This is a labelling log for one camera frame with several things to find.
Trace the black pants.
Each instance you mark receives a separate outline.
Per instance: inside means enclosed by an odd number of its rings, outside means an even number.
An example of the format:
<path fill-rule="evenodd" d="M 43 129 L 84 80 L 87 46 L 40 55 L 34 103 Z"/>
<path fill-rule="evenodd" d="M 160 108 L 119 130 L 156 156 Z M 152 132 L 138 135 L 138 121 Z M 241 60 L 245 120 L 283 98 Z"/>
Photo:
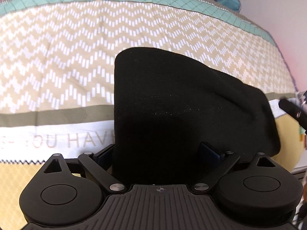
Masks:
<path fill-rule="evenodd" d="M 113 175 L 123 183 L 200 183 L 217 156 L 279 153 L 265 94 L 192 58 L 129 48 L 115 59 Z"/>

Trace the patterned quilt bedspread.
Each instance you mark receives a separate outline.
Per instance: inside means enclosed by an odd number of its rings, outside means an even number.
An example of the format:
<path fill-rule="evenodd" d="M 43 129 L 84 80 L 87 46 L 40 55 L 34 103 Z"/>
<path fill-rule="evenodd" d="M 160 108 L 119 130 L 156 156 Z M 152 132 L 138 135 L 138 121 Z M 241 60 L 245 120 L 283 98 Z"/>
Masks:
<path fill-rule="evenodd" d="M 1 1 L 1 229 L 21 229 L 23 188 L 52 153 L 114 141 L 114 62 L 129 47 L 186 55 L 267 96 L 294 170 L 303 130 L 278 108 L 297 87 L 272 36 L 214 0 Z"/>

